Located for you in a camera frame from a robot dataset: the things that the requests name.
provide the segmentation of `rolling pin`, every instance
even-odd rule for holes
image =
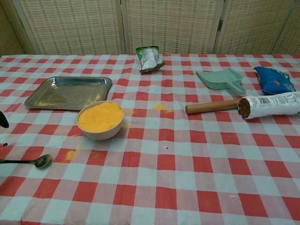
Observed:
[[[186,113],[189,115],[194,113],[212,112],[224,109],[235,109],[238,107],[238,103],[239,99],[234,99],[220,102],[186,105]]]

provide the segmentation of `bowl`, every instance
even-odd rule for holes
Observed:
[[[121,129],[122,127],[122,122],[123,122],[123,118],[124,118],[124,114],[122,116],[122,119],[121,121],[116,125],[114,126],[113,128],[109,129],[109,130],[106,130],[106,131],[101,131],[101,132],[90,132],[90,131],[87,131],[87,130],[84,130],[82,129],[79,124],[78,124],[78,120],[79,120],[79,117],[80,115],[87,109],[90,109],[92,107],[95,107],[97,105],[100,105],[104,102],[111,102],[111,101],[100,101],[100,102],[95,102],[95,103],[92,103],[86,107],[84,107],[77,115],[76,117],[76,123],[77,123],[77,126],[79,127],[80,130],[82,130],[82,132],[84,133],[84,135],[86,135],[87,137],[91,138],[91,139],[96,139],[96,140],[106,140],[106,139],[109,139],[113,136],[115,136]]]

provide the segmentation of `wicker room divider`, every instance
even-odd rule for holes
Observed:
[[[295,2],[272,53],[300,53],[300,0]]]
[[[223,0],[122,0],[126,46],[161,53],[212,53]]]
[[[214,53],[271,54],[294,0],[226,0]]]
[[[36,54],[300,53],[300,0],[1,1],[13,2]]]
[[[120,0],[19,0],[42,54],[124,52]]]
[[[0,57],[7,54],[23,54],[24,50],[0,5]]]

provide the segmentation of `spilled yellow powder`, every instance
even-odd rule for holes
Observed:
[[[76,151],[68,151],[65,160],[72,160],[77,155]]]
[[[102,132],[116,126],[123,115],[117,103],[104,102],[85,110],[78,119],[78,125],[88,132]]]
[[[131,128],[131,124],[129,124],[129,123],[123,123],[123,127],[124,128]]]
[[[76,150],[81,150],[81,149],[83,149],[86,145],[87,145],[86,142],[82,142],[82,143],[80,143],[80,144],[77,146]]]
[[[164,105],[157,105],[157,106],[153,107],[152,109],[163,110],[163,109],[165,109],[165,106]]]
[[[132,109],[122,109],[124,114],[133,114],[134,111]]]
[[[77,136],[81,136],[81,134],[72,135],[72,136],[65,136],[65,137],[62,137],[62,138],[67,139],[67,138],[72,138],[72,137],[77,137]]]
[[[68,133],[70,130],[56,130],[56,132],[59,132],[59,133]]]

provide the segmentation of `blue plastic bag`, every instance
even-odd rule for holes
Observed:
[[[254,68],[258,74],[258,81],[262,92],[266,95],[276,95],[296,91],[287,73],[265,67]]]

